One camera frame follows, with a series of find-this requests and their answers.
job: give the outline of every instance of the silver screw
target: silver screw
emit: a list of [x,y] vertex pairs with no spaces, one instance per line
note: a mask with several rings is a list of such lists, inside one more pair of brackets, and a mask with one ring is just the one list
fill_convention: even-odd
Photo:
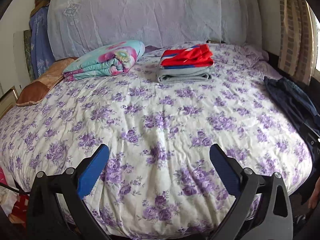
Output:
[[37,173],[37,178],[42,178],[44,175],[44,172],[43,171],[40,171]]
[[281,178],[281,174],[279,172],[275,172],[275,177],[280,179]]
[[244,173],[251,175],[253,173],[253,171],[250,168],[244,168]]
[[73,174],[75,172],[75,169],[74,168],[67,168],[67,170],[66,170],[66,174],[68,174],[68,175],[71,175],[71,174]]

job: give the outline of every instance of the green patterned fabric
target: green patterned fabric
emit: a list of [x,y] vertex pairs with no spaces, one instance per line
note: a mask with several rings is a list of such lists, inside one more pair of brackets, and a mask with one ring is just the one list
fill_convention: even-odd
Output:
[[26,63],[28,68],[28,73],[30,80],[35,80],[35,73],[32,68],[31,63],[31,30],[26,30],[23,32],[23,41],[24,41],[24,53],[26,56]]

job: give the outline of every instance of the folded blanket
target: folded blanket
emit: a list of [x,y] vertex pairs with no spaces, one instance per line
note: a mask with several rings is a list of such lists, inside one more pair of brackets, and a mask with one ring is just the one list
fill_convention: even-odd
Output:
[[127,73],[145,50],[141,41],[123,41],[103,46],[83,55],[70,64],[63,75],[66,81],[94,76],[114,76]]
[[204,81],[211,79],[212,52],[207,44],[189,49],[166,50],[160,60],[157,79],[159,83]]

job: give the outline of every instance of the black cable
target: black cable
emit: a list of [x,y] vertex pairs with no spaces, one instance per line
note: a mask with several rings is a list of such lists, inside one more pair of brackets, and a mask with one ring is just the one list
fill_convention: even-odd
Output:
[[3,183],[1,183],[1,182],[0,182],[0,186],[1,186],[1,187],[5,187],[5,188],[7,188],[8,190],[11,190],[11,191],[13,191],[13,192],[15,192],[15,193],[18,193],[18,194],[21,194],[21,195],[29,195],[29,194],[31,193],[31,192],[24,192],[24,191],[21,191],[21,190],[17,190],[17,189],[15,189],[15,188],[9,187],[8,185],[3,184]]

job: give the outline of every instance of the pillow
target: pillow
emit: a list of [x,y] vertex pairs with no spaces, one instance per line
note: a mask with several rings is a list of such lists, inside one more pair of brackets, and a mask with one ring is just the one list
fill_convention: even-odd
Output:
[[40,103],[46,94],[63,80],[62,71],[75,59],[77,58],[65,58],[53,63],[45,73],[22,90],[16,105],[31,106]]

